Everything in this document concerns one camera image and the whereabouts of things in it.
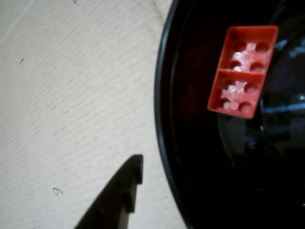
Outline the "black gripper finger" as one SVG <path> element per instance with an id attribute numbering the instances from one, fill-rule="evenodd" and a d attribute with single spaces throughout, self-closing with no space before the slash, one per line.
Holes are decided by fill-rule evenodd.
<path id="1" fill-rule="evenodd" d="M 143 155 L 128 158 L 83 215 L 77 229 L 126 229 L 143 179 Z"/>

